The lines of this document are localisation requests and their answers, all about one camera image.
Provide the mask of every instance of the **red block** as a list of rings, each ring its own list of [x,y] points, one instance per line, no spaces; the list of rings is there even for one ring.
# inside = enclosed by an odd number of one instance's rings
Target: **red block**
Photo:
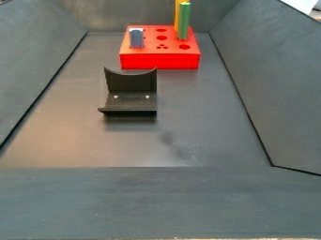
[[[132,49],[130,28],[145,29],[145,48]],[[122,69],[198,69],[201,51],[192,28],[180,40],[173,25],[130,25],[120,52]]]

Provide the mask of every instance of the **black bracket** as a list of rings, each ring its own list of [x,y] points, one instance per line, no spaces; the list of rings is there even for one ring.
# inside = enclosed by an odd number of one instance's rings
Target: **black bracket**
[[[102,113],[157,113],[157,68],[126,75],[105,67],[109,96]]]

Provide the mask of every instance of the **plastic block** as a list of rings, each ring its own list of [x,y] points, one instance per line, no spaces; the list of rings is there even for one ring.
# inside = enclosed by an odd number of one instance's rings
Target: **plastic block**
[[[145,39],[144,39],[144,28],[132,28],[130,29],[130,47],[132,48],[145,48]]]
[[[189,26],[192,18],[192,3],[180,4],[180,19],[178,19],[178,31],[177,37],[180,39],[189,38]]]
[[[176,19],[174,19],[174,30],[178,30],[178,18],[180,18],[180,4],[189,3],[190,0],[176,0]]]
[[[132,49],[130,28],[145,28],[145,48]],[[173,25],[129,26],[120,52],[122,69],[198,69],[201,51],[189,27],[180,40]]]

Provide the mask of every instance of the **gray wall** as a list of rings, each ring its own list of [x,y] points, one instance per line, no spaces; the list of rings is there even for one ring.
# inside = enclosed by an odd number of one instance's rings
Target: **gray wall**
[[[174,0],[57,1],[93,32],[124,32],[130,23],[173,23]],[[192,2],[192,26],[196,32],[209,32],[239,0]]]
[[[321,174],[321,25],[241,0],[210,32],[275,165]]]
[[[86,29],[51,0],[0,6],[0,144],[65,64]]]

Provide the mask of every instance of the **green peg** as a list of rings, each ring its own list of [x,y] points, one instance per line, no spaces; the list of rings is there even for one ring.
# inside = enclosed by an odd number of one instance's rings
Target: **green peg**
[[[192,3],[180,4],[180,18],[178,18],[178,39],[186,40],[189,38],[189,26],[192,19]]]

